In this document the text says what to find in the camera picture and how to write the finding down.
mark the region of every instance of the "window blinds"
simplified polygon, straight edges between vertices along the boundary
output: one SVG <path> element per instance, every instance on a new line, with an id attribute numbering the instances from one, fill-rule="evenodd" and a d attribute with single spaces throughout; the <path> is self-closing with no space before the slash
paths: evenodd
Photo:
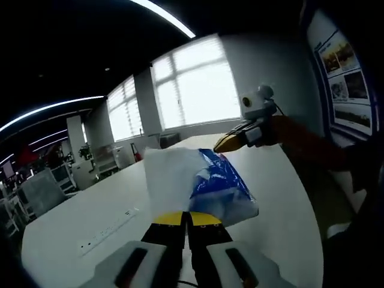
<path id="1" fill-rule="evenodd" d="M 156 60 L 152 76 L 165 129 L 240 117 L 236 86 L 218 37 Z"/>
<path id="2" fill-rule="evenodd" d="M 133 76 L 119 85 L 108 96 L 107 105 L 109 122 L 115 142 L 142 134 L 143 127 L 137 105 Z"/>

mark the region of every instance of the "cable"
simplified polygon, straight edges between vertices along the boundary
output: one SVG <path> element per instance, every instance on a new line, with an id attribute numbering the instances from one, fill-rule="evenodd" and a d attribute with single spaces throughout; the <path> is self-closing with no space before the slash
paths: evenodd
<path id="1" fill-rule="evenodd" d="M 283 111 L 280 109 L 280 107 L 276 104 L 276 102 L 274 102 L 275 103 L 275 105 L 276 105 L 276 108 L 280 111 L 280 113 L 283 115 L 283 116 L 285 116 L 285 114 L 283 113 Z"/>
<path id="2" fill-rule="evenodd" d="M 187 281 L 178 280 L 178 282 L 182 283 L 182 284 L 186 284 L 186 285 L 189 285 L 189 286 L 193 286 L 193 287 L 199 288 L 198 285 L 190 283 L 190 282 L 187 282 Z"/>

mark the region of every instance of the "ceiling light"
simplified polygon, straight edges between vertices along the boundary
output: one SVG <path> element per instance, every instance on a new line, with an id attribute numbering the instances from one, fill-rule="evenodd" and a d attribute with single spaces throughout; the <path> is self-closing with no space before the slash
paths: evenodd
<path id="1" fill-rule="evenodd" d="M 9 126 L 15 124 L 16 122 L 19 122 L 20 120 L 22 120 L 24 118 L 27 118 L 27 117 L 29 117 L 29 116 L 31 116 L 33 114 L 38 113 L 38 112 L 41 112 L 41 111 L 44 111 L 44 110 L 47 110 L 47 109 L 51 109 L 51 108 L 54 108 L 54 107 L 60 106 L 60 105 L 65 105 L 65 104 L 70 104 L 70 103 L 73 103 L 73 102 L 79 102 L 79 101 L 85 101 L 85 100 L 91 100 L 91 99 L 98 99 L 98 98 L 104 98 L 104 96 L 85 97 L 85 98 L 68 100 L 68 101 L 59 102 L 59 103 L 56 103 L 56 104 L 44 106 L 42 108 L 30 111 L 30 112 L 28 112 L 28 113 L 26 113 L 26 114 L 24 114 L 24 115 L 22 115 L 20 117 L 17 117 L 16 119 L 13 119 L 11 122 L 6 123 L 3 127 L 0 128 L 0 132 L 3 131 L 4 129 L 8 128 Z"/>
<path id="2" fill-rule="evenodd" d="M 56 140 L 56 141 L 50 142 L 50 143 L 48 143 L 47 145 L 44 145 L 44 146 L 42 146 L 42 147 L 40 147 L 40 148 L 37 148 L 37 149 L 33 150 L 32 152 L 36 152 L 37 150 L 40 150 L 41 148 L 47 147 L 47 146 L 49 146 L 49 145 L 51 145 L 51 144 L 54 144 L 54 143 L 56 143 L 56 142 L 59 142 L 59 141 L 61 141 L 61 140 L 67 139 L 67 138 L 68 138 L 68 137 L 64 137 L 64 138 L 58 139 L 58 140 Z"/>
<path id="3" fill-rule="evenodd" d="M 173 15 L 169 14 L 166 10 L 162 9 L 158 5 L 152 3 L 151 1 L 148 0 L 130 0 L 132 2 L 135 2 L 152 12 L 158 14 L 162 18 L 166 19 L 168 22 L 179 28 L 181 32 L 183 32 L 186 36 L 190 38 L 196 37 L 196 35 L 190 31 L 183 23 L 181 23 L 178 19 L 176 19 Z"/>
<path id="4" fill-rule="evenodd" d="M 31 145 L 33 145 L 33 144 L 35 144 L 35 143 L 39 142 L 39 141 L 42 141 L 42 140 L 44 140 L 44 139 L 47 139 L 47 138 L 49 138 L 49 137 L 51 137 L 51 136 L 54 136 L 54 135 L 57 135 L 57 134 L 59 134 L 59 133 L 63 133 L 63 132 L 65 132 L 65 131 L 67 131 L 67 129 L 64 129 L 64 130 L 62 130 L 62 131 L 59 131 L 59 132 L 53 133 L 53 134 L 51 134 L 51 135 L 48 135 L 48 136 L 46 136 L 46 137 L 44 137 L 44 138 L 38 139 L 37 141 L 35 141 L 35 142 L 32 142 L 31 144 L 28 144 L 28 145 L 29 145 L 29 146 L 31 146 Z"/>
<path id="5" fill-rule="evenodd" d="M 6 159 L 3 159 L 1 162 L 0 162 L 0 165 L 4 162 L 6 162 L 9 158 L 11 158 L 14 154 L 11 154 L 9 155 Z"/>

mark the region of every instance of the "desk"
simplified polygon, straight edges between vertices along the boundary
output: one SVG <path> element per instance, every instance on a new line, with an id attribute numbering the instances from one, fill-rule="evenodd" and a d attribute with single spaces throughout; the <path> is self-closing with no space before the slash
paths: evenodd
<path id="1" fill-rule="evenodd" d="M 173 147 L 212 148 L 220 134 L 191 137 Z M 311 203 L 290 161 L 278 145 L 225 153 L 259 203 L 260 214 L 228 228 L 280 266 L 299 287 L 320 288 L 323 254 Z M 83 257 L 80 239 L 90 239 L 127 209 L 139 212 Z M 143 162 L 89 187 L 26 227 L 22 262 L 41 287 L 77 287 L 95 266 L 151 223 Z"/>

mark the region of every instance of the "ceiling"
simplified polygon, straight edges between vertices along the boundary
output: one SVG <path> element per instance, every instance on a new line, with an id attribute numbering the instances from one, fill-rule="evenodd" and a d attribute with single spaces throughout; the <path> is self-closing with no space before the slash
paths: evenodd
<path id="1" fill-rule="evenodd" d="M 2 41 L 7 81 L 0 126 L 47 104 L 107 95 L 155 58 L 189 41 L 163 18 L 129 0 L 11 2 L 8 5 L 12 7 L 7 9 L 11 20 Z M 173 14 L 197 37 L 215 32 L 294 33 L 302 6 L 301 0 L 153 2 Z M 90 100 L 54 108 L 0 132 L 0 139 L 4 144 L 12 139 L 4 141 L 9 135 L 43 118 L 91 109 L 99 103 L 100 100 Z M 63 123 L 65 117 L 55 118 L 49 125 L 39 129 L 35 126 L 35 132 L 29 134 L 43 137 L 49 134 L 48 127 Z"/>

